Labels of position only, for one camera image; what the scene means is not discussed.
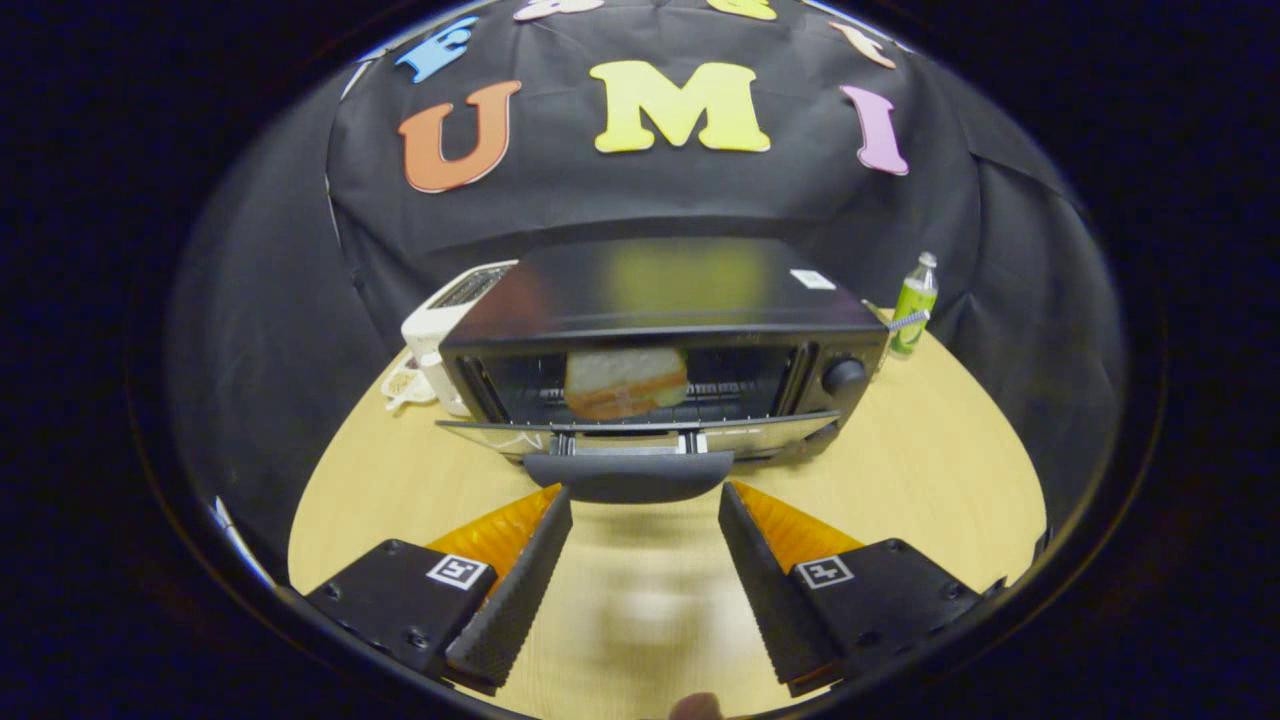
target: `toaster oven door handle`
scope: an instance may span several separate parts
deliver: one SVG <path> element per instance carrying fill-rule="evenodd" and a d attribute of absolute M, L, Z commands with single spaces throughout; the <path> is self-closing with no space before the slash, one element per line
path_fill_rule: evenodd
<path fill-rule="evenodd" d="M 562 483 L 573 500 L 640 505 L 689 500 L 717 487 L 733 452 L 526 455 L 524 461 L 535 483 Z"/>

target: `toaster oven door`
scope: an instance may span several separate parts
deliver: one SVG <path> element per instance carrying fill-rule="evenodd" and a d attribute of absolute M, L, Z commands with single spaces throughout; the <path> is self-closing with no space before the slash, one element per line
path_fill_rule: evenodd
<path fill-rule="evenodd" d="M 472 442 L 521 461 L 538 484 L 563 484 L 585 502 L 649 503 L 696 497 L 735 460 L 803 452 L 835 432 L 837 411 L 710 423 L 509 425 L 440 420 Z"/>
<path fill-rule="evenodd" d="M 786 415 L 796 347 L 626 347 L 484 357 L 483 416 L 525 424 L 673 424 Z"/>

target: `bread slice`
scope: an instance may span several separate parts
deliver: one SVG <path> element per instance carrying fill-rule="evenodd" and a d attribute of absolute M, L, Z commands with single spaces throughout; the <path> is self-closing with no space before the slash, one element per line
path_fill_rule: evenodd
<path fill-rule="evenodd" d="M 564 402 L 585 420 L 643 415 L 685 401 L 689 370 L 672 347 L 570 352 Z"/>

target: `yellow letter m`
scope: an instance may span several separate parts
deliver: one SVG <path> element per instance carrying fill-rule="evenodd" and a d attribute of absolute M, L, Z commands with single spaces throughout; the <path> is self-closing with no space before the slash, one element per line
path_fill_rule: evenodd
<path fill-rule="evenodd" d="M 760 132 L 751 105 L 755 73 L 741 65 L 704 63 L 685 87 L 676 87 L 643 60 L 620 60 L 591 68 L 604 81 L 605 127 L 595 138 L 600 152 L 627 152 L 653 147 L 654 135 L 640 124 L 643 109 L 667 142 L 681 147 L 707 113 L 698 140 L 713 150 L 764 152 L 769 136 Z"/>

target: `orange letter u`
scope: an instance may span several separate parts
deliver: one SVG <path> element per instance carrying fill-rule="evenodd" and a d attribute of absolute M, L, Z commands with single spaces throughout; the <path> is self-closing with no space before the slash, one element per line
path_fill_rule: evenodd
<path fill-rule="evenodd" d="M 440 152 L 444 118 L 453 111 L 451 102 L 428 108 L 401 123 L 404 136 L 404 179 L 422 192 L 444 192 L 472 183 L 498 167 L 511 141 L 508 108 L 520 90 L 518 79 L 483 87 L 467 97 L 476 106 L 476 146 L 466 158 L 445 160 Z"/>

